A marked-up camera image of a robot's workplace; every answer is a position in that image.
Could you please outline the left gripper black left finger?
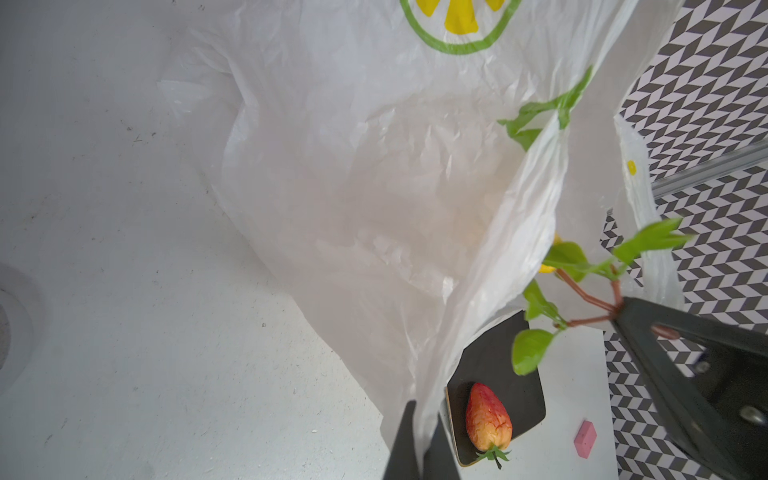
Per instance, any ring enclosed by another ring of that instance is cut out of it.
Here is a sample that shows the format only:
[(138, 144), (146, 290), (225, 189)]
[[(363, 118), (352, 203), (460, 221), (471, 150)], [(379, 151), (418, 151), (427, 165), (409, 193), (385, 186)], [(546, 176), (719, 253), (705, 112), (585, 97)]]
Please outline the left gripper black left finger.
[(449, 437), (441, 418), (438, 419), (430, 447), (422, 457), (423, 469), (419, 469), (413, 435), (415, 410), (416, 401), (409, 401), (401, 418), (383, 480), (460, 480)]

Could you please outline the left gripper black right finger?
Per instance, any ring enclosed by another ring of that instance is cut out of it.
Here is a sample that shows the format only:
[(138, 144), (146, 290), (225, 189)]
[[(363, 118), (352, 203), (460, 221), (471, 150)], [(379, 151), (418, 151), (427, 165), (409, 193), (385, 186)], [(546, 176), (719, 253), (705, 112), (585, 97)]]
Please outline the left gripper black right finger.
[[(672, 443), (723, 479), (767, 476), (767, 336), (626, 297), (612, 324)], [(703, 353), (687, 377), (662, 339)]]

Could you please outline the red yellow fake strawberry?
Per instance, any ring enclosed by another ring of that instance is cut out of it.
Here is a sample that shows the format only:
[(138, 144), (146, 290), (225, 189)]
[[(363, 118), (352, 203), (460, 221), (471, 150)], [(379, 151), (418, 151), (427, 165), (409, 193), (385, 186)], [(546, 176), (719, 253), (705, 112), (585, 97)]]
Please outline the red yellow fake strawberry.
[(465, 414), (466, 432), (479, 459), (492, 460), (499, 470), (507, 462), (513, 426), (506, 408), (494, 392), (482, 383), (470, 389)]

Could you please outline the fake lemon branch green leaves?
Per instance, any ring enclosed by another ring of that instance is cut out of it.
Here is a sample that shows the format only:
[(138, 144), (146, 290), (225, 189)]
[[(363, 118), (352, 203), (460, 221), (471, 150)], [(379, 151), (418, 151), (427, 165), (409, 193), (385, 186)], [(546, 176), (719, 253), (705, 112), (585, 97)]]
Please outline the fake lemon branch green leaves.
[[(603, 310), (604, 314), (587, 319), (567, 320), (560, 314), (558, 307), (545, 297), (539, 284), (535, 280), (531, 281), (523, 291), (526, 301), (524, 319), (530, 322), (544, 316), (552, 322), (555, 331), (528, 329), (515, 336), (511, 349), (511, 364), (515, 374), (527, 376), (533, 373), (560, 333), (571, 328), (616, 320), (624, 303), (621, 296), (621, 278), (642, 254), (674, 250), (691, 241), (691, 235), (678, 231), (681, 223), (680, 219), (654, 222), (630, 239), (616, 245), (611, 251), (611, 257), (600, 263), (590, 262), (582, 247), (574, 242), (553, 243), (542, 268), (563, 281), (586, 303)], [(587, 293), (579, 285), (589, 275), (600, 276), (609, 281), (613, 293), (611, 303)]]

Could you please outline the white plastic bag lemon print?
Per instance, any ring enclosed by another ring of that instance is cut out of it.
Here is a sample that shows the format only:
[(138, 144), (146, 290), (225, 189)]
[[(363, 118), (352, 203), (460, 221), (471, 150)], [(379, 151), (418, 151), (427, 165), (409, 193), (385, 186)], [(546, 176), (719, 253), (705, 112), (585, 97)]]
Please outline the white plastic bag lemon print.
[(241, 1), (159, 89), (187, 158), (424, 453), (464, 348), (522, 304), (561, 237), (600, 255), (658, 219), (621, 116), (678, 1)]

